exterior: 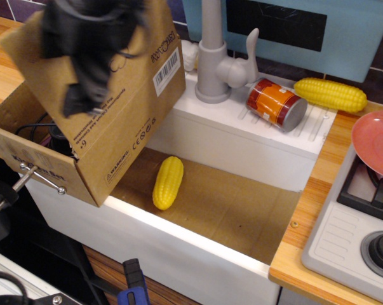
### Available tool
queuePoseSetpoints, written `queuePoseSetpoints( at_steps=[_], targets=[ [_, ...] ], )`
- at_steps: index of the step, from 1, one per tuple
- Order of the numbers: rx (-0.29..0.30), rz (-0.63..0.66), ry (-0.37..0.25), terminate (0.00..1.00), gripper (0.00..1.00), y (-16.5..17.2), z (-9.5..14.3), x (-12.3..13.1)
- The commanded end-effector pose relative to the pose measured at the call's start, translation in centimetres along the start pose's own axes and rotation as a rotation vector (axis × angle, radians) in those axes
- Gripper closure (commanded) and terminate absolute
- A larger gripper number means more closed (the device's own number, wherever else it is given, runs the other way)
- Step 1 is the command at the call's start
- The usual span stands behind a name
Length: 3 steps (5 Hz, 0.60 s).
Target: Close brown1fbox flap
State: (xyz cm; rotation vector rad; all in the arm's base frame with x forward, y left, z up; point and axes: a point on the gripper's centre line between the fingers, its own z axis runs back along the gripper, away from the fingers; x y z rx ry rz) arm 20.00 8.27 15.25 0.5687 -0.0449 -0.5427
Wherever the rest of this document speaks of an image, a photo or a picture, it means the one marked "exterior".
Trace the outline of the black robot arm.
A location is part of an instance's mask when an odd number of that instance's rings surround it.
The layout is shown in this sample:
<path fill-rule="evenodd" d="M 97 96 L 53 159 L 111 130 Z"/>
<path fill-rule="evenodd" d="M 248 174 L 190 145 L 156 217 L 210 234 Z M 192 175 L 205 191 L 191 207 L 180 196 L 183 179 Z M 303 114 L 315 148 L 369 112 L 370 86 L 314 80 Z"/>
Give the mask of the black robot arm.
<path fill-rule="evenodd" d="M 77 83 L 65 95 L 63 115 L 100 114 L 115 55 L 143 55 L 151 30 L 144 1 L 51 1 L 41 22 L 43 58 L 68 56 Z"/>

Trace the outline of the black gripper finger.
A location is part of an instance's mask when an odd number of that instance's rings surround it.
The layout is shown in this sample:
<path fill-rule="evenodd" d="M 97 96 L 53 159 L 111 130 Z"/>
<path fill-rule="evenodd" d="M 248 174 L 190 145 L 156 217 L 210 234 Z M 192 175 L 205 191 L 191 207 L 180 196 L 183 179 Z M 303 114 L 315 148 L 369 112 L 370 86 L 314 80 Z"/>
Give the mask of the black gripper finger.
<path fill-rule="evenodd" d="M 65 96 L 63 115 L 68 118 L 75 114 L 87 113 L 89 110 L 90 100 L 83 87 L 78 83 L 71 84 Z"/>

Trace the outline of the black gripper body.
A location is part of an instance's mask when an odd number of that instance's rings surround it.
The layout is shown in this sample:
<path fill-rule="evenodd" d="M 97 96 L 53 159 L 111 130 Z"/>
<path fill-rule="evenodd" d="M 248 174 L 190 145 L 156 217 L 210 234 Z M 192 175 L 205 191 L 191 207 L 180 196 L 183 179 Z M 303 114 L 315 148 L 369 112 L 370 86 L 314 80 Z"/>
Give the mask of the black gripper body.
<path fill-rule="evenodd" d="M 94 51 L 71 56 L 77 83 L 90 100 L 90 108 L 100 108 L 109 94 L 112 73 L 126 65 L 127 58 L 111 51 Z"/>

